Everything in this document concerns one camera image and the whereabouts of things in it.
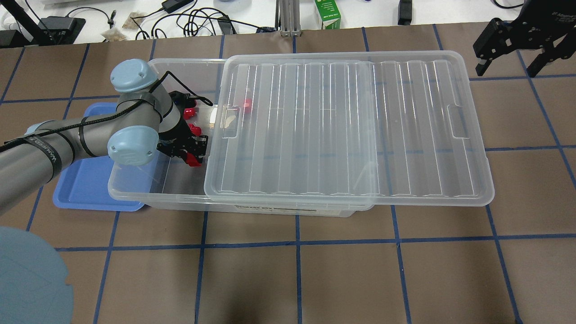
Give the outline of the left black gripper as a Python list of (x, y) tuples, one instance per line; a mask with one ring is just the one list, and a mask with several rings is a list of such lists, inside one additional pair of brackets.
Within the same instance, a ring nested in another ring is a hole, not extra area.
[(208, 135), (194, 137), (189, 129), (191, 120), (183, 118), (185, 108), (195, 108), (197, 113), (199, 109), (196, 104), (196, 96), (183, 94), (179, 91), (171, 91), (169, 95), (173, 101), (171, 112), (178, 112), (179, 119), (171, 129), (159, 133), (159, 142), (157, 150), (165, 156), (181, 158), (185, 161), (186, 154), (192, 153), (196, 156), (205, 156), (208, 146)]

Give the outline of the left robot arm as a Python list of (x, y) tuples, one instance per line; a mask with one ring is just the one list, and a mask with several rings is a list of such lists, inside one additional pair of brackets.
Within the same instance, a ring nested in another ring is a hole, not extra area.
[(10, 211), (35, 190), (51, 182), (78, 160), (108, 156), (115, 163), (142, 166), (157, 153), (199, 167), (208, 136), (191, 131), (185, 104), (213, 102), (184, 86), (186, 94), (168, 92), (162, 76), (141, 59), (118, 64), (110, 80), (120, 94), (114, 113), (49, 120), (1, 146), (0, 207)]

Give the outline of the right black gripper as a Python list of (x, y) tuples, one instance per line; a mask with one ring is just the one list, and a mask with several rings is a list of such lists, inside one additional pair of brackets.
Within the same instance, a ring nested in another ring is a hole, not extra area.
[(574, 0), (526, 0), (514, 20), (493, 18), (473, 44), (477, 75), (484, 76), (494, 59), (515, 50), (543, 50), (526, 68), (530, 78), (547, 64), (572, 57), (575, 16)]

